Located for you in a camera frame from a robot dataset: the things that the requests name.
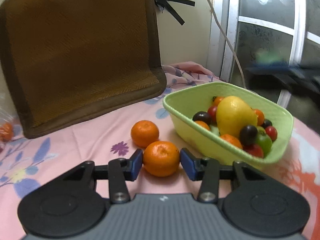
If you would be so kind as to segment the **small orange tomato back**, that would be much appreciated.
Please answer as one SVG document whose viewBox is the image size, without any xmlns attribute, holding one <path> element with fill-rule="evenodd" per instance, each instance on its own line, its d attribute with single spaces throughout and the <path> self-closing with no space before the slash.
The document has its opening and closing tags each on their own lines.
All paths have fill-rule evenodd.
<svg viewBox="0 0 320 240">
<path fill-rule="evenodd" d="M 224 99 L 223 96 L 214 96 L 212 100 L 212 106 L 217 107 L 223 99 Z"/>
</svg>

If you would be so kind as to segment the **orange mandarin back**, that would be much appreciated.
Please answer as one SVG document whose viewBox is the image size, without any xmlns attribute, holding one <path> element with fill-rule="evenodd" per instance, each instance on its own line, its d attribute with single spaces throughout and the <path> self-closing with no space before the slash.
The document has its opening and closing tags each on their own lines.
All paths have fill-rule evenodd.
<svg viewBox="0 0 320 240">
<path fill-rule="evenodd" d="M 132 126 L 131 139 L 136 146 L 146 148 L 159 139 L 159 129 L 153 122 L 141 120 Z"/>
</svg>

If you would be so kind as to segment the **red cherry tomato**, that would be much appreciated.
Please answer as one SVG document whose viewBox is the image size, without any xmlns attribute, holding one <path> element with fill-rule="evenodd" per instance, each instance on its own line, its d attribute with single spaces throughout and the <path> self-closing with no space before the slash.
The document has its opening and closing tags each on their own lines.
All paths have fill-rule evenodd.
<svg viewBox="0 0 320 240">
<path fill-rule="evenodd" d="M 258 144 L 246 145 L 243 150 L 254 157 L 264 158 L 263 149 Z"/>
</svg>

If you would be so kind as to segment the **dark red tomato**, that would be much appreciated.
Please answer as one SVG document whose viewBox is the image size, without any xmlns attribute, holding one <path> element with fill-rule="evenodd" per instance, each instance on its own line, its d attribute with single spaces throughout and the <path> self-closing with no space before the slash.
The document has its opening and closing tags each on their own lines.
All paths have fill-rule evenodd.
<svg viewBox="0 0 320 240">
<path fill-rule="evenodd" d="M 272 141 L 276 141 L 276 139 L 278 137 L 278 132 L 275 127 L 267 126 L 265 128 L 265 132 L 271 138 Z"/>
</svg>

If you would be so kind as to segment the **dark purple tomato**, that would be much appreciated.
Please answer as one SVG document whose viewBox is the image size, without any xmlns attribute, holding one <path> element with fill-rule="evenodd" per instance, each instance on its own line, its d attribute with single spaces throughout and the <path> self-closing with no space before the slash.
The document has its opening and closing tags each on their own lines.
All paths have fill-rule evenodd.
<svg viewBox="0 0 320 240">
<path fill-rule="evenodd" d="M 239 134 L 239 140 L 243 145 L 250 145 L 255 142 L 258 129 L 253 125 L 243 127 Z"/>
<path fill-rule="evenodd" d="M 204 111 L 199 111 L 194 114 L 193 121 L 202 121 L 206 123 L 207 125 L 210 125 L 212 122 L 211 116 Z"/>
</svg>

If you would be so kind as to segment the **white window frame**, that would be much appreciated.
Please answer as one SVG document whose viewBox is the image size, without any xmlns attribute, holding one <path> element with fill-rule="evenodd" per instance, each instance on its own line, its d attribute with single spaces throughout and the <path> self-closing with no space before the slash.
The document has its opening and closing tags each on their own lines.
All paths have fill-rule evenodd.
<svg viewBox="0 0 320 240">
<path fill-rule="evenodd" d="M 206 66 L 224 81 L 246 85 L 253 64 L 319 65 L 319 0 L 212 0 Z M 318 93 L 256 89 L 283 107 L 319 105 Z"/>
</svg>

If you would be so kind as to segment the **dark purple tomato back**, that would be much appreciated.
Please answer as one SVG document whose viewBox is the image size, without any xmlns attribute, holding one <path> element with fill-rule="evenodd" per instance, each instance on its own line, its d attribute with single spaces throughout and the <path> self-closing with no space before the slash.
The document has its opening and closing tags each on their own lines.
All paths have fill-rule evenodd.
<svg viewBox="0 0 320 240">
<path fill-rule="evenodd" d="M 210 125 L 212 122 L 211 116 L 204 111 L 199 111 L 194 114 L 193 121 L 202 121 L 206 123 L 207 125 Z"/>
</svg>

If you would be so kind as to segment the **small green orange tomato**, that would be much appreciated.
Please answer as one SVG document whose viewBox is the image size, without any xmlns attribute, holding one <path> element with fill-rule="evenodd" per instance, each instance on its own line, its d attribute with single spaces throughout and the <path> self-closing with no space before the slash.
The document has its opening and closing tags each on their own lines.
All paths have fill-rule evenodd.
<svg viewBox="0 0 320 240">
<path fill-rule="evenodd" d="M 210 131 L 210 126 L 207 123 L 205 123 L 204 121 L 196 120 L 195 123 L 198 124 L 199 126 L 203 127 L 204 129 Z"/>
</svg>

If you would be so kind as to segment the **small red tomato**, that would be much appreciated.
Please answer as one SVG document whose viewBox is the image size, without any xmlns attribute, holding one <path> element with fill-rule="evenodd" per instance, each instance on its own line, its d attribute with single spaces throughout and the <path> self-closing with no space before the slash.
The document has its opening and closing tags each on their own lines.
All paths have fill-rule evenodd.
<svg viewBox="0 0 320 240">
<path fill-rule="evenodd" d="M 211 118 L 212 124 L 216 123 L 216 111 L 217 111 L 217 106 L 210 106 L 207 111 L 207 113 L 209 114 L 209 116 Z"/>
</svg>

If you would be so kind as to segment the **orange mandarin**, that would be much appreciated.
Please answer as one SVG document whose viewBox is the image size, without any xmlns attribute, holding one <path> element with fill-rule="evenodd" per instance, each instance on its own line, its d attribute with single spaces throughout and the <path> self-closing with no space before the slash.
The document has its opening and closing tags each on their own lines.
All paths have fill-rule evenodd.
<svg viewBox="0 0 320 240">
<path fill-rule="evenodd" d="M 159 139 L 159 129 L 153 122 L 141 120 L 132 126 L 131 139 L 136 146 L 146 148 Z"/>
<path fill-rule="evenodd" d="M 172 142 L 156 141 L 144 151 L 143 166 L 153 176 L 171 176 L 177 172 L 179 165 L 180 151 Z"/>
</svg>

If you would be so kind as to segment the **large yellow citrus fruit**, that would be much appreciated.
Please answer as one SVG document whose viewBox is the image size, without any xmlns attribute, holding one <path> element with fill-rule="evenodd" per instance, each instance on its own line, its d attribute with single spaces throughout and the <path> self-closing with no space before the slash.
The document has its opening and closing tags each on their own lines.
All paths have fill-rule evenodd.
<svg viewBox="0 0 320 240">
<path fill-rule="evenodd" d="M 230 134 L 236 138 L 247 125 L 257 126 L 253 109 L 237 96 L 225 97 L 217 106 L 216 124 L 220 135 Z"/>
</svg>

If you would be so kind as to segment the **clear plastic bag of fruit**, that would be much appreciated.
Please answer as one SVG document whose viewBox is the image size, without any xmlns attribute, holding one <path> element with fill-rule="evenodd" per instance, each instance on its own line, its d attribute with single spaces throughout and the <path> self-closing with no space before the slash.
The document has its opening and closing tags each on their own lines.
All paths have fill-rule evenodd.
<svg viewBox="0 0 320 240">
<path fill-rule="evenodd" d="M 12 141 L 14 137 L 14 126 L 13 126 L 13 117 L 5 110 L 4 108 L 5 103 L 5 94 L 1 93 L 1 133 L 0 133 L 0 141 L 1 141 L 1 152 L 3 152 L 7 142 Z"/>
</svg>

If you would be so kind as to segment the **green plastic basin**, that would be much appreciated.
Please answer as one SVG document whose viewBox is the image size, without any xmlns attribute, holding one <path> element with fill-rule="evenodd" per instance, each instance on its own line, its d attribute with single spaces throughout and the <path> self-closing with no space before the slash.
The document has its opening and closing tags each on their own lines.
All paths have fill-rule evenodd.
<svg viewBox="0 0 320 240">
<path fill-rule="evenodd" d="M 217 107 L 217 125 L 207 130 L 193 117 L 199 111 L 208 110 L 214 96 L 223 97 L 223 101 Z M 170 114 L 176 133 L 185 142 L 225 165 L 242 160 L 264 169 L 277 163 L 284 155 L 293 130 L 293 116 L 286 109 L 249 90 L 224 82 L 177 90 L 164 97 L 163 106 Z M 245 126 L 257 125 L 255 109 L 262 111 L 278 132 L 274 143 L 264 144 L 268 151 L 263 158 L 254 157 L 221 138 L 224 134 L 237 138 Z"/>
</svg>

